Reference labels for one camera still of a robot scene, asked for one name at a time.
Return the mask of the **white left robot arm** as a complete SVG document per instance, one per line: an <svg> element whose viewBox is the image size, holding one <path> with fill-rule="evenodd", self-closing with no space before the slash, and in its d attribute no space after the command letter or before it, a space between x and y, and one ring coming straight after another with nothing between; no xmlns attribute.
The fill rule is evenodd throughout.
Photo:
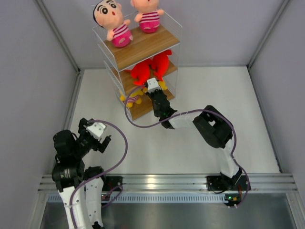
<svg viewBox="0 0 305 229"><path fill-rule="evenodd" d="M103 153L111 136L102 139L103 123L82 118L76 136L62 130L53 136L56 150L52 180L63 202L68 226L71 229L102 229L101 191L108 179L100 167L85 168L83 158L90 150Z"/></svg>

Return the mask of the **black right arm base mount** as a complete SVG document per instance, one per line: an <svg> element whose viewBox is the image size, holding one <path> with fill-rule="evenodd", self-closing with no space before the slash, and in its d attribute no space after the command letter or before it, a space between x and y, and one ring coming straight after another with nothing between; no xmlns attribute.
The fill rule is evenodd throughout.
<svg viewBox="0 0 305 229"><path fill-rule="evenodd" d="M246 191L249 184L245 175L238 180L221 175L207 176L206 179L208 190L213 192Z"/></svg>

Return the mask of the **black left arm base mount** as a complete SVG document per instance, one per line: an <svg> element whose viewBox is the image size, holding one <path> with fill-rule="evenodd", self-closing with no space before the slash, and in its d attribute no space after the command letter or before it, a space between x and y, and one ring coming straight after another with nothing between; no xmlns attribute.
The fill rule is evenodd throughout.
<svg viewBox="0 0 305 229"><path fill-rule="evenodd" d="M109 192L112 189L113 189L113 191L119 191L120 188L118 186L120 186L122 184L123 177L122 176L106 176L106 177L102 177L102 180L104 182L103 188L102 188L103 192Z"/></svg>

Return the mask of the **red shark plush toy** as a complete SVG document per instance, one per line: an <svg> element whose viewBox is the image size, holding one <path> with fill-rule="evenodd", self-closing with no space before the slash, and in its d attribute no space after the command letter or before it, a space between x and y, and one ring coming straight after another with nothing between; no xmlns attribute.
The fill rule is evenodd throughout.
<svg viewBox="0 0 305 229"><path fill-rule="evenodd" d="M133 82L136 86L141 86L146 83L150 77L150 66L155 68L155 65L151 59L146 59L138 64L136 64L131 70L124 70L127 73L131 74L131 77L135 79Z"/></svg>

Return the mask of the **pink black-haired boy doll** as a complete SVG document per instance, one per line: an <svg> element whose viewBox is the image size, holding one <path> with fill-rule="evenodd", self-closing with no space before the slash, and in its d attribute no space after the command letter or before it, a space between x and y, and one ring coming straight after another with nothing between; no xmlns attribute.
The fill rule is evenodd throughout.
<svg viewBox="0 0 305 229"><path fill-rule="evenodd" d="M116 48L127 46L133 35L129 29L130 20L123 18L122 6L115 0L102 0L93 9L93 19L107 31L106 40Z"/></svg>

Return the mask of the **pink bald baby doll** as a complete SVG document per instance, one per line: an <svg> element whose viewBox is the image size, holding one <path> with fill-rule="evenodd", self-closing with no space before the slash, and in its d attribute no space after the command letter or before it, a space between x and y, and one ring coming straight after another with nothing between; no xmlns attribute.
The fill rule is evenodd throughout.
<svg viewBox="0 0 305 229"><path fill-rule="evenodd" d="M159 9L159 0L131 0L131 5L138 11L134 21L144 33L154 33L160 26L160 16L164 10Z"/></svg>

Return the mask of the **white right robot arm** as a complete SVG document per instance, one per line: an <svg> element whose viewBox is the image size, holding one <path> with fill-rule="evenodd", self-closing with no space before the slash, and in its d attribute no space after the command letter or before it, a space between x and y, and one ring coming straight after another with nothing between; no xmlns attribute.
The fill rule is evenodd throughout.
<svg viewBox="0 0 305 229"><path fill-rule="evenodd" d="M207 176L209 191L220 194L229 190L241 192L251 189L248 175L233 157L236 148L234 127L217 109L208 105L198 116L191 116L191 112L175 115L177 111L170 107L162 90L145 89L144 92L152 102L155 117L159 118L164 128L195 128L205 143L216 151L220 174Z"/></svg>

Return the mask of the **yellow bear plush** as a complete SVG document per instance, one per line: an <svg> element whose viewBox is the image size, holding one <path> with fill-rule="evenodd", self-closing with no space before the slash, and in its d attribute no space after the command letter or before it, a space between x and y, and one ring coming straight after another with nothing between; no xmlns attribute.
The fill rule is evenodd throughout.
<svg viewBox="0 0 305 229"><path fill-rule="evenodd" d="M161 87L161 90L164 91L164 90L167 90L167 89L168 89L168 87L166 86L166 83L165 83L164 81L158 82L158 83L159 83L159 85L160 85L160 87ZM142 89L142 91L143 91L144 93L148 93L146 87L144 87L144 88Z"/></svg>
<svg viewBox="0 0 305 229"><path fill-rule="evenodd" d="M138 90L134 93L132 93L129 98L127 99L127 107L131 108L133 106L133 104L141 104L142 103L142 98L141 96L143 96L143 91L142 90ZM122 91L120 91L120 100L124 103L126 100L126 97L124 96L124 94L122 93Z"/></svg>

